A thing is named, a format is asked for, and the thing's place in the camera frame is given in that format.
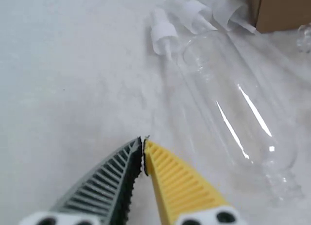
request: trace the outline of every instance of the white spray nozzle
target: white spray nozzle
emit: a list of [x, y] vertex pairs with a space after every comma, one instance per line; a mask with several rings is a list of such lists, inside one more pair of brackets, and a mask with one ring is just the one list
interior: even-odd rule
[[206, 30], [215, 30], [209, 23], [212, 10], [197, 0], [166, 0], [169, 12], [178, 17], [179, 21], [193, 34]]
[[179, 41], [175, 27], [169, 22], [163, 9], [157, 7], [151, 13], [151, 39], [154, 51], [172, 59], [172, 53], [179, 50]]
[[241, 16], [238, 15], [233, 15], [231, 17], [231, 20], [237, 24], [239, 24], [241, 27], [245, 28], [248, 30], [250, 33], [255, 33], [256, 32], [256, 27], [253, 25], [249, 24], [248, 21], [245, 18], [242, 18]]
[[231, 31], [237, 25], [242, 26], [251, 33], [256, 28], [248, 23], [247, 5], [241, 0], [201, 0], [204, 4], [211, 6], [213, 17], [224, 29]]

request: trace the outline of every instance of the cardboard box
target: cardboard box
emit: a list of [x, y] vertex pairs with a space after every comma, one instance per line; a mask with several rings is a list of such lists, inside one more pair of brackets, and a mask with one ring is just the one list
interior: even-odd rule
[[311, 0], [248, 0], [252, 24], [261, 33], [311, 22]]

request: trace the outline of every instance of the clear plastic bottle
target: clear plastic bottle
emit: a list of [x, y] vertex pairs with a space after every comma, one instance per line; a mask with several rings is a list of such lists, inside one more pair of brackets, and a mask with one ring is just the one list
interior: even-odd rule
[[225, 147], [233, 169], [268, 182], [279, 202], [302, 197], [291, 172], [295, 130], [230, 38], [220, 31], [194, 37], [181, 53], [181, 64], [206, 125]]

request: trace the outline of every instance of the bottle neck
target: bottle neck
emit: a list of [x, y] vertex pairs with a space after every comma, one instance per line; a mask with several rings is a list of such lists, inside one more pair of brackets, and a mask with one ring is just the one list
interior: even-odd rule
[[283, 204], [304, 197], [301, 186], [298, 185], [295, 175], [290, 170], [280, 173], [268, 173], [265, 176], [270, 186], [274, 203]]

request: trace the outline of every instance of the yellow ridged grip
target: yellow ridged grip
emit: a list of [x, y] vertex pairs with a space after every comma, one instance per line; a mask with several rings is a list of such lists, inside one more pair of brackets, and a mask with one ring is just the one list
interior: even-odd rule
[[173, 225], [183, 213], [229, 205], [196, 170], [168, 150], [146, 140], [144, 154], [162, 225]]

